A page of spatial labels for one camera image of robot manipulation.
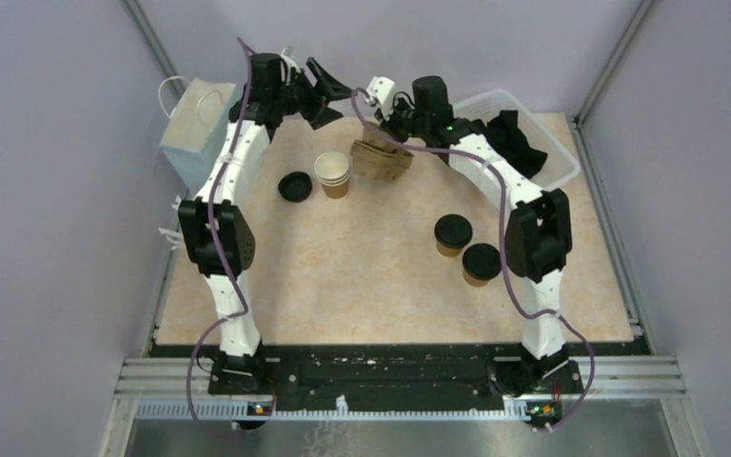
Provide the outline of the stack of black lids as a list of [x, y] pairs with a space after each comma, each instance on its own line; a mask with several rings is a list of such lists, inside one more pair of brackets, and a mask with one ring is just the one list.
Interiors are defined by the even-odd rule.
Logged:
[[312, 189], [311, 178], [303, 171], [293, 171], [286, 174], [277, 186], [281, 197], [290, 203], [305, 201], [310, 196]]

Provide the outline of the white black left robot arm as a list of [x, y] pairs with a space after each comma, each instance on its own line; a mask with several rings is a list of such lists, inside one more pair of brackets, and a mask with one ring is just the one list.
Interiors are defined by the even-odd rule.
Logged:
[[245, 294], [256, 240], [241, 203], [283, 120], [298, 114], [320, 129], [342, 118], [330, 103], [351, 92], [313, 57], [299, 66], [284, 53], [251, 54], [243, 95], [221, 118], [226, 136], [215, 164], [196, 195], [178, 205], [188, 258], [206, 280], [217, 314], [210, 326], [220, 332], [214, 374], [230, 374], [244, 393], [263, 388], [267, 368]]

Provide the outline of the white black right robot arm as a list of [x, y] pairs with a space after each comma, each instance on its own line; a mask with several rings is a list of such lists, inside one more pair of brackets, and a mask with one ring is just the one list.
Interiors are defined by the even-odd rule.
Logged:
[[488, 267], [499, 267], [512, 305], [525, 320], [521, 381], [533, 392], [545, 392], [568, 363], [560, 291], [572, 249], [569, 199], [556, 186], [543, 188], [533, 180], [546, 158], [519, 127], [526, 109], [487, 114], [455, 107], [439, 76], [415, 80], [412, 92], [401, 94], [385, 77], [370, 81], [365, 95], [375, 109], [376, 130], [393, 146], [405, 146], [409, 138], [424, 141], [423, 151], [442, 156], [498, 208], [498, 252], [469, 256], [472, 276], [485, 281]]

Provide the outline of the brown cardboard cup carrier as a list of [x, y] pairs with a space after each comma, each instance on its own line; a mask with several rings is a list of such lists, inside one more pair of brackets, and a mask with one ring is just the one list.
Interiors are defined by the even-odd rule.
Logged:
[[377, 181], [395, 182], [411, 167], [414, 155], [364, 127], [361, 139], [350, 147], [352, 172]]

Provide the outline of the stack of paper cups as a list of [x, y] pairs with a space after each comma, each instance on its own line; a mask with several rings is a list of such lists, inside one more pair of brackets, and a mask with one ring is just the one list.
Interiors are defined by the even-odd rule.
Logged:
[[348, 194], [350, 162], [345, 154], [324, 152], [315, 160], [313, 169], [328, 198], [341, 199]]

